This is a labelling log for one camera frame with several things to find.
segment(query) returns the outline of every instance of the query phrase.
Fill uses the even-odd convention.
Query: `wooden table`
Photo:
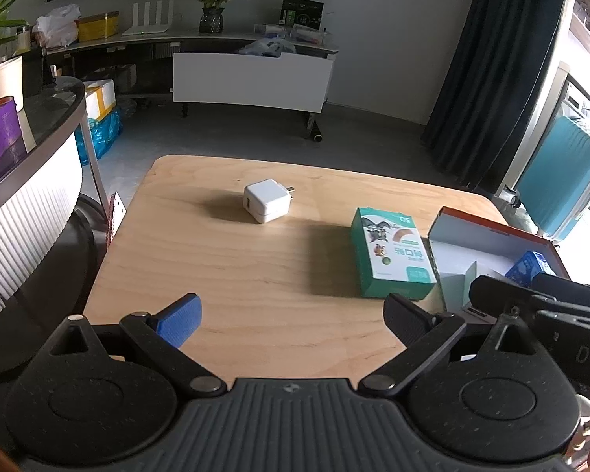
[[[260,225],[243,209],[242,192],[268,178],[296,192],[287,216]],[[371,206],[410,214],[425,236],[444,205],[504,223],[487,199],[437,186],[166,156],[134,195],[85,316],[114,323],[198,293],[203,323],[182,350],[228,383],[335,376],[356,384],[403,345],[384,326],[382,300],[359,297],[354,212]]]

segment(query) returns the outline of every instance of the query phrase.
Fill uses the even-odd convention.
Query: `gray floor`
[[[496,196],[492,197],[491,201],[511,227],[530,234],[535,234],[538,231],[537,225],[533,223],[525,206],[521,205],[519,208],[514,208],[508,201]]]
[[[420,143],[423,126],[333,105],[318,118],[321,143],[305,138],[299,113],[272,108],[191,104],[184,119],[180,104],[153,103],[123,122],[123,134],[99,164],[107,192],[119,192],[126,205],[153,162],[168,154],[315,165],[455,186]],[[88,170],[83,192],[94,196]]]

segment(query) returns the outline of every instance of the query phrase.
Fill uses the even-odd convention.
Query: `suitcase handle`
[[[581,206],[581,209],[577,212],[577,214],[575,214],[574,219],[579,220],[579,218],[581,218],[581,215],[583,214],[583,212],[586,211],[586,209],[588,209],[589,207],[590,207],[590,197],[588,197],[586,202]]]

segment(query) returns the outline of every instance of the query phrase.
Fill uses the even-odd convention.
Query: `tv stand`
[[[310,138],[321,141],[316,123],[321,113],[338,50],[295,42],[297,54],[279,58],[238,55],[262,38],[248,33],[200,34],[171,30],[162,34],[123,36],[77,42],[48,52],[63,74],[81,79],[114,78],[119,96],[164,97],[183,103],[209,102],[284,108],[306,115]],[[135,83],[120,80],[126,66]]]

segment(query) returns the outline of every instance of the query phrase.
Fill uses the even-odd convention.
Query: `white plastic bag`
[[[59,48],[77,40],[79,29],[76,21],[81,17],[78,5],[68,5],[53,9],[37,18],[33,32],[43,48]]]

